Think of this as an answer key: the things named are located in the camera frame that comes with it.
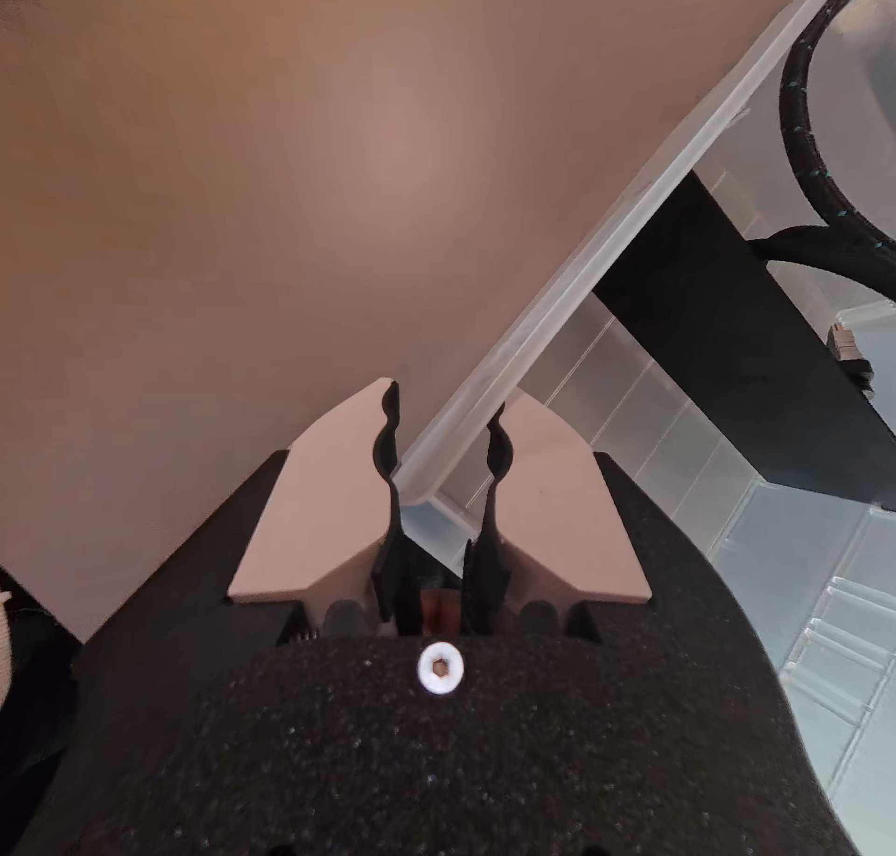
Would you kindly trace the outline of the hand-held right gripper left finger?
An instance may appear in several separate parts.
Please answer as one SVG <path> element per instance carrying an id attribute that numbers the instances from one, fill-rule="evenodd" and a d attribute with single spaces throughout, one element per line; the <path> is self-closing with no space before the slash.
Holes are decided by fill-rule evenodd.
<path id="1" fill-rule="evenodd" d="M 227 598 L 286 603 L 308 636 L 420 636 L 421 584 L 402 529 L 399 385 L 338 404 L 288 450 Z"/>

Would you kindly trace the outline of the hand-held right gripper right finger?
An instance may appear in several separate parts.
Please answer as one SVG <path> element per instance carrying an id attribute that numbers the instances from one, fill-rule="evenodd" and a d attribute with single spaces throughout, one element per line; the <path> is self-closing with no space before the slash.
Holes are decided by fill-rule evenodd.
<path id="1" fill-rule="evenodd" d="M 588 604 L 648 604 L 651 586 L 586 441 L 519 389 L 487 429 L 492 481 L 465 553 L 462 631 L 593 634 Z"/>

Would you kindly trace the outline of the clear plastic bin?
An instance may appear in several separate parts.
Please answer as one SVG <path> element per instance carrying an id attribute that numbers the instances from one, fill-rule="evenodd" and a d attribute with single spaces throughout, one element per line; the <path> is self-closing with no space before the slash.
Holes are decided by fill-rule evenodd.
<path id="1" fill-rule="evenodd" d="M 461 0 L 411 191 L 427 380 L 399 470 L 483 508 L 516 389 L 721 572 L 868 854 L 894 845 L 894 302 L 747 244 L 894 248 L 894 0 Z"/>

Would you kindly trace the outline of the person's right hand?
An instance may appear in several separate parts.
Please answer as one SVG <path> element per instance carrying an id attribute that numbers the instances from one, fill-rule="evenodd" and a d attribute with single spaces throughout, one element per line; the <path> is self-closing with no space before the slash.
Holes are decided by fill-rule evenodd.
<path id="1" fill-rule="evenodd" d="M 462 594 L 454 589 L 425 589 L 420 592 L 422 635 L 455 638 L 462 632 Z"/>

